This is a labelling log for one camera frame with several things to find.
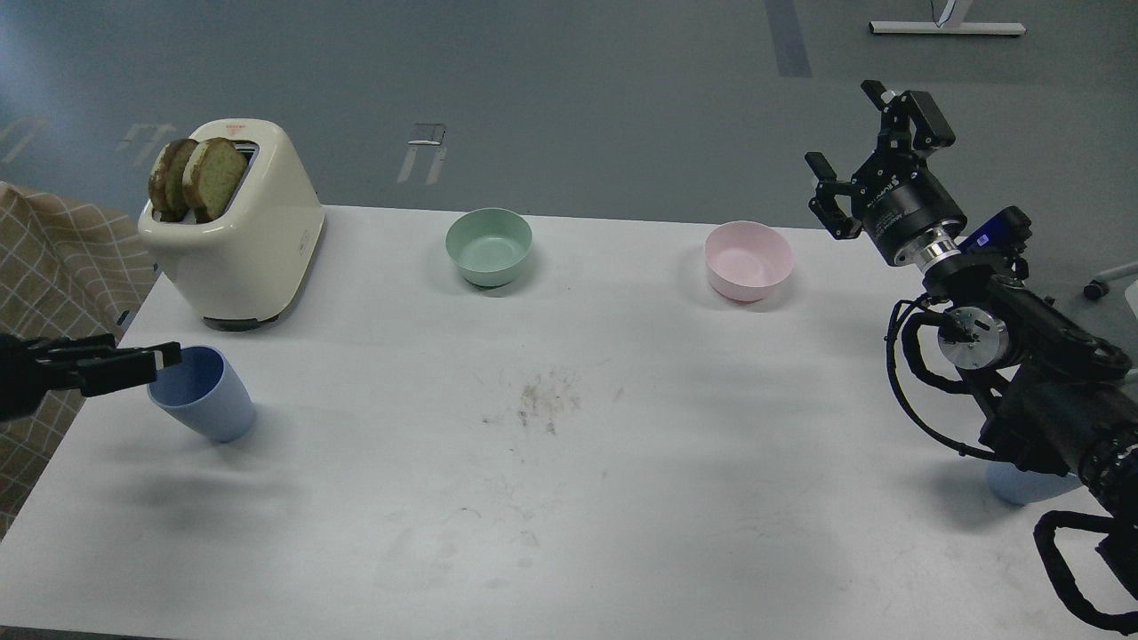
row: toast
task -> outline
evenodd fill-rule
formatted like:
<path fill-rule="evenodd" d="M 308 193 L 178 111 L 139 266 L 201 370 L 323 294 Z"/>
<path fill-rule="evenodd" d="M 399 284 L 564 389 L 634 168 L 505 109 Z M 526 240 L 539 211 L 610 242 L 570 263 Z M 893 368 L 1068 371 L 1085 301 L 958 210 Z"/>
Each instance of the toast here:
<path fill-rule="evenodd" d="M 162 222 L 181 222 L 189 211 L 185 198 L 182 197 L 182 173 L 190 159 L 197 140 L 182 138 L 166 145 L 154 162 L 147 189 L 150 192 L 150 205 Z"/>
<path fill-rule="evenodd" d="M 211 138 L 193 149 L 182 172 L 182 194 L 198 223 L 225 213 L 246 165 L 245 155 L 225 138 Z"/>

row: toaster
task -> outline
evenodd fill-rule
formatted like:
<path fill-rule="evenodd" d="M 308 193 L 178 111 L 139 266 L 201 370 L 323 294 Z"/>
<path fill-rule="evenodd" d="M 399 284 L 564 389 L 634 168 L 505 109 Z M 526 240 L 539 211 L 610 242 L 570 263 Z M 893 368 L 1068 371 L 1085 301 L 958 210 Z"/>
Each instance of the toaster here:
<path fill-rule="evenodd" d="M 162 222 L 148 200 L 139 236 L 206 325 L 247 330 L 277 320 L 296 297 L 324 211 L 284 131 L 263 120 L 217 120 L 190 138 L 228 138 L 248 163 L 214 221 Z"/>

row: gray floor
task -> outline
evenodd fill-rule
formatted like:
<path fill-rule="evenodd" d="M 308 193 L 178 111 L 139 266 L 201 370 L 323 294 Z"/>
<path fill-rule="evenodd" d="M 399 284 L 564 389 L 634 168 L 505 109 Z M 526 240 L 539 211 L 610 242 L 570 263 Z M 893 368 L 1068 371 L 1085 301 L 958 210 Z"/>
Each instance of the gray floor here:
<path fill-rule="evenodd" d="M 328 204 L 818 227 L 802 154 L 843 175 L 865 159 L 877 114 L 858 84 L 873 77 L 933 93 L 958 141 L 930 164 L 973 224 L 1023 208 L 1029 284 L 1138 354 L 1121 290 L 1079 297 L 1138 260 L 1138 3 L 972 7 L 972 22 L 1022 22 L 1019 39 L 866 28 L 930 14 L 925 0 L 0 0 L 0 179 L 135 213 L 167 140 L 259 117 L 288 131 Z M 429 153 L 397 181 L 415 122 L 446 123 L 434 184 Z"/>

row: checkered cloth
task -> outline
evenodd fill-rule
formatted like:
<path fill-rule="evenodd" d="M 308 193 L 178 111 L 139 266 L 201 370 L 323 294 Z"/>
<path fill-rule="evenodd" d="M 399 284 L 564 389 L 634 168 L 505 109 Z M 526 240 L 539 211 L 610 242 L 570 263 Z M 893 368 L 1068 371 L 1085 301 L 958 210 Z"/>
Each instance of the checkered cloth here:
<path fill-rule="evenodd" d="M 117 211 L 0 182 L 0 333 L 23 339 L 121 338 L 154 286 L 138 228 Z M 82 404 L 77 391 L 50 392 L 34 416 L 0 424 L 0 538 Z"/>

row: pink bowl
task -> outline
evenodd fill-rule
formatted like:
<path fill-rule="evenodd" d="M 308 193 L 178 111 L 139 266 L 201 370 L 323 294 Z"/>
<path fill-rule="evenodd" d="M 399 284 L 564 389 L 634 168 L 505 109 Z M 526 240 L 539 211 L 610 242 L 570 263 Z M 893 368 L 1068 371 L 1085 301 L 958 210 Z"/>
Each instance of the pink bowl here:
<path fill-rule="evenodd" d="M 739 302 L 767 297 L 794 266 L 786 238 L 745 220 L 716 227 L 703 244 L 703 257 L 711 287 Z"/>

